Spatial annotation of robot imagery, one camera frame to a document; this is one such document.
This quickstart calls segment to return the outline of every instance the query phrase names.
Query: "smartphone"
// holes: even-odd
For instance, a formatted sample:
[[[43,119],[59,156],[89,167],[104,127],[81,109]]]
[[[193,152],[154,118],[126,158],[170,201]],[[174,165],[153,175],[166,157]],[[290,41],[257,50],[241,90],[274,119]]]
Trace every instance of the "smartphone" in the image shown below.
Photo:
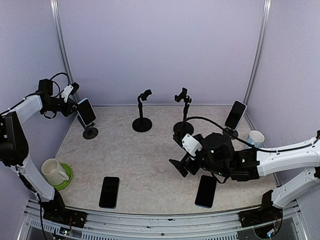
[[[207,209],[212,208],[216,186],[217,181],[212,176],[202,175],[195,198],[195,205]]]
[[[119,189],[119,178],[106,176],[103,179],[99,207],[104,209],[115,209],[117,205]]]
[[[246,109],[247,105],[240,101],[235,101],[231,108],[231,111],[229,112],[228,117],[225,120],[224,125],[227,128],[235,131],[239,126],[239,123],[242,117],[244,116]]]
[[[85,126],[91,125],[97,119],[94,109],[88,98],[84,98],[78,102],[77,111]]]

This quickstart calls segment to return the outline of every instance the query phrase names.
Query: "robotic arm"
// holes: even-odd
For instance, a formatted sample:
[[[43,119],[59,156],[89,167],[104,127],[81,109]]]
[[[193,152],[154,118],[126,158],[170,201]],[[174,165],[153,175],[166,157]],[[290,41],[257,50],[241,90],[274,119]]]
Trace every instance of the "robotic arm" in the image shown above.
[[[282,208],[320,183],[319,138],[320,131],[317,137],[293,145],[279,148],[251,146],[253,148],[235,151],[227,135],[213,132],[203,138],[201,134],[191,136],[178,132],[173,135],[173,139],[187,153],[181,161],[169,161],[183,177],[188,173],[195,175],[202,168],[211,172],[221,184],[228,178],[244,182],[280,171],[305,168],[288,183],[266,192],[262,196],[260,208],[239,213],[241,225],[249,227],[273,221],[275,216],[280,219]],[[221,182],[216,175],[224,177],[224,181]]]
[[[78,104],[70,97],[79,85],[69,84],[57,97],[53,95],[53,81],[39,81],[38,90],[32,93],[13,108],[0,114],[0,161],[11,168],[24,185],[39,197],[44,209],[43,218],[66,225],[83,228],[87,214],[85,212],[65,208],[60,193],[43,178],[35,167],[30,155],[29,146],[22,125],[35,113],[40,112],[52,119],[57,112],[65,117],[77,111]],[[53,112],[53,117],[46,116]]]

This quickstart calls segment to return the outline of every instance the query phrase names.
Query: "speckled tabletop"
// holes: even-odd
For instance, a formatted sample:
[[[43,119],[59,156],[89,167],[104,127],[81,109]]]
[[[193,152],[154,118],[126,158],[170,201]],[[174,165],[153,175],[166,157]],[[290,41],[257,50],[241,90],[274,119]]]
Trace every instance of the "speckled tabletop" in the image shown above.
[[[153,127],[145,133],[132,129],[139,116],[137,106],[95,107],[99,135],[86,140],[77,119],[71,125],[56,155],[61,163],[73,169],[69,186],[60,190],[67,206],[126,214],[194,214],[226,211],[258,205],[263,193],[276,187],[272,175],[247,182],[231,181],[217,184],[213,207],[195,206],[202,169],[196,176],[183,178],[169,159],[181,160],[185,155],[173,140],[173,126],[182,120],[182,106],[144,106],[144,116]],[[223,125],[229,106],[190,106],[188,116],[207,117]],[[204,137],[221,133],[203,120],[191,120],[194,134]],[[250,128],[243,119],[239,137],[246,139]],[[242,143],[232,141],[235,150]],[[104,177],[119,177],[119,192],[115,209],[99,207]]]

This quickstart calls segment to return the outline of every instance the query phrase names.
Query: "paper cup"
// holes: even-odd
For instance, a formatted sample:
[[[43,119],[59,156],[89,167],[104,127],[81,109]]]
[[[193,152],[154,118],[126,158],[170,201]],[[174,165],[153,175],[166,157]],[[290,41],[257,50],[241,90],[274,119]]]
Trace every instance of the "paper cup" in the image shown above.
[[[261,148],[262,147],[262,144],[263,142],[265,141],[265,136],[259,132],[259,131],[256,131],[256,130],[252,130],[250,133],[249,133],[249,136],[246,140],[249,144],[252,144],[254,145],[256,148]]]

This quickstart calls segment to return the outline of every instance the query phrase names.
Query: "black cable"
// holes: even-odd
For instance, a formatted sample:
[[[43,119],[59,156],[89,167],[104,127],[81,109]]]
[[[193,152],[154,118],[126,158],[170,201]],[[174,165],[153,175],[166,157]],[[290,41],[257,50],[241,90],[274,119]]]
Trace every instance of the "black cable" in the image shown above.
[[[56,98],[56,97],[58,97],[60,95],[61,89],[60,89],[60,86],[59,86],[59,84],[57,82],[55,82],[55,81],[52,81],[52,82],[58,87],[58,94],[53,96],[53,98]]]
[[[52,79],[54,79],[55,77],[57,77],[59,75],[66,75],[66,77],[68,78],[68,85],[70,85],[69,75],[67,73],[65,73],[65,72],[59,72],[59,73],[55,74],[53,77],[50,78],[50,80],[52,81]]]
[[[11,109],[14,109],[14,108],[17,107],[19,104],[22,104],[24,101],[25,101],[25,100],[23,99],[23,100],[21,100],[20,102],[18,102],[16,105],[14,105],[13,107],[10,107],[8,110],[0,113],[0,116],[1,116],[2,114],[6,114],[7,112],[10,112]]]
[[[43,114],[43,116],[44,116],[46,119],[54,119],[54,118],[57,116],[57,113],[56,113],[56,112],[54,113],[53,116],[47,116],[46,114],[47,114],[47,112],[45,112],[45,113]]]
[[[70,224],[69,224],[70,232],[72,231],[71,224],[72,224],[72,216],[70,217]]]
[[[44,239],[48,240],[47,237],[46,237],[45,229],[44,229],[44,222],[42,220],[42,201],[41,201],[39,193],[36,193],[36,194],[38,195],[39,202],[40,202],[40,223],[41,223],[42,233],[43,233]]]
[[[225,128],[220,126],[218,123],[216,123],[215,121],[212,121],[212,120],[210,120],[210,119],[208,119],[206,117],[203,117],[203,116],[191,116],[191,117],[187,117],[183,122],[187,122],[187,121],[192,120],[192,119],[201,119],[201,120],[205,120],[205,121],[207,121],[209,123],[212,123],[213,125],[215,125],[218,128],[220,128],[224,133],[226,133],[229,136],[233,137],[237,141],[239,141],[239,142],[241,142],[241,143],[253,148],[256,151],[261,151],[261,152],[264,152],[264,153],[283,153],[283,152],[289,152],[289,151],[294,151],[294,150],[299,150],[299,149],[305,149],[305,148],[308,148],[308,147],[312,146],[312,144],[309,143],[309,144],[304,145],[304,146],[298,146],[298,147],[293,147],[293,148],[288,148],[288,149],[281,149],[281,150],[278,150],[278,151],[276,151],[276,150],[265,150],[265,149],[262,149],[262,148],[258,148],[255,145],[252,145],[252,144],[248,143],[247,141],[242,140],[241,138],[233,136],[228,131],[226,131]],[[320,138],[320,135],[316,138],[316,140],[313,142],[313,144],[316,144],[318,142],[319,138]]]
[[[282,222],[284,220],[284,210],[282,209],[281,210],[281,222],[280,222],[280,226],[279,228],[276,230],[275,234],[273,234],[271,237],[273,238],[275,235],[277,235],[281,229],[281,226],[282,226]]]
[[[30,96],[33,96],[33,95],[39,95],[39,93],[38,92],[30,93],[27,96],[25,96],[24,98],[27,98],[27,97],[30,97]]]

